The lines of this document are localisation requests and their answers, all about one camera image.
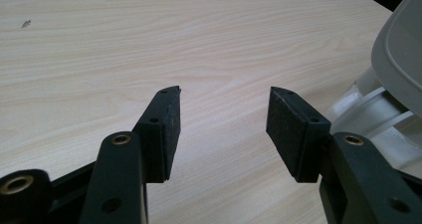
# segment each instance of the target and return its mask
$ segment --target gray lid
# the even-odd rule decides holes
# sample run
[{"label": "gray lid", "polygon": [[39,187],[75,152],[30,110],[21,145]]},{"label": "gray lid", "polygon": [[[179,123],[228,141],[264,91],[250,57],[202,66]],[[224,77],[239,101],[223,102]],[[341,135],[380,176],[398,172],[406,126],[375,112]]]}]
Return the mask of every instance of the gray lid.
[{"label": "gray lid", "polygon": [[422,116],[422,0],[403,0],[382,28],[372,49],[380,83]]}]

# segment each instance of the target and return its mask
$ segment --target screw hole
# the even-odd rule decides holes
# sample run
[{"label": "screw hole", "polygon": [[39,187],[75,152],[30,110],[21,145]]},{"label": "screw hole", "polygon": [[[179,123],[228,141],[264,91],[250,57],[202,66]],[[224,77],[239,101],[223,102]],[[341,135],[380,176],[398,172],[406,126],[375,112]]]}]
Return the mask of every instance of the screw hole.
[{"label": "screw hole", "polygon": [[115,145],[126,144],[128,142],[130,142],[130,136],[127,134],[117,135],[111,140],[111,143]]},{"label": "screw hole", "polygon": [[389,197],[388,198],[388,205],[395,209],[396,211],[407,213],[410,212],[409,206],[404,203],[402,200],[396,198],[396,197]]},{"label": "screw hole", "polygon": [[34,182],[34,177],[31,175],[22,175],[6,181],[0,187],[0,193],[4,195],[15,194],[27,189]]},{"label": "screw hole", "polygon": [[105,213],[111,213],[116,211],[120,206],[121,200],[119,198],[111,198],[103,203],[102,211]]},{"label": "screw hole", "polygon": [[358,137],[356,137],[356,136],[349,135],[349,136],[346,136],[344,138],[344,140],[346,142],[348,142],[349,144],[352,144],[352,145],[363,145],[363,140],[360,139],[360,138],[358,138]]}]

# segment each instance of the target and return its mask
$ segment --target wood grain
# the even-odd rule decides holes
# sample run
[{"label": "wood grain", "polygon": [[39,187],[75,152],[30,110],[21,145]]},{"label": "wood grain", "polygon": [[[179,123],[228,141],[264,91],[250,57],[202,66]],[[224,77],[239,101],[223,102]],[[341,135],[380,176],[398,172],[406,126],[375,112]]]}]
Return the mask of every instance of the wood grain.
[{"label": "wood grain", "polygon": [[265,134],[270,86],[324,112],[389,15],[371,0],[0,0],[0,176],[93,161],[178,85],[150,223],[325,223],[317,184],[296,184]]}]

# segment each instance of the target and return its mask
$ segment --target gray plastic object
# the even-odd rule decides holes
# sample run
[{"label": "gray plastic object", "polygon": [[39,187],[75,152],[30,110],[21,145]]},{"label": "gray plastic object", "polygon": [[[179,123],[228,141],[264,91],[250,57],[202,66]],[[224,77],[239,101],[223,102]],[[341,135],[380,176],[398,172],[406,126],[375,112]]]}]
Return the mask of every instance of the gray plastic object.
[{"label": "gray plastic object", "polygon": [[422,0],[403,0],[382,28],[372,49],[379,82],[422,116]]},{"label": "gray plastic object", "polygon": [[422,0],[397,7],[371,62],[327,111],[330,132],[366,136],[394,168],[422,178]]}]

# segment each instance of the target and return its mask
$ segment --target wooden table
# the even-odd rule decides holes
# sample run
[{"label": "wooden table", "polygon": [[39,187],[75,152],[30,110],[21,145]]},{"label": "wooden table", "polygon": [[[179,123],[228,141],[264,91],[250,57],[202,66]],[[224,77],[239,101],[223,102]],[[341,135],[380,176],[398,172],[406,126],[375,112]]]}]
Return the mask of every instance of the wooden table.
[{"label": "wooden table", "polygon": [[0,176],[95,160],[178,85],[150,223],[325,223],[318,185],[296,184],[265,133],[270,87],[324,113],[389,15],[371,0],[0,0]]}]

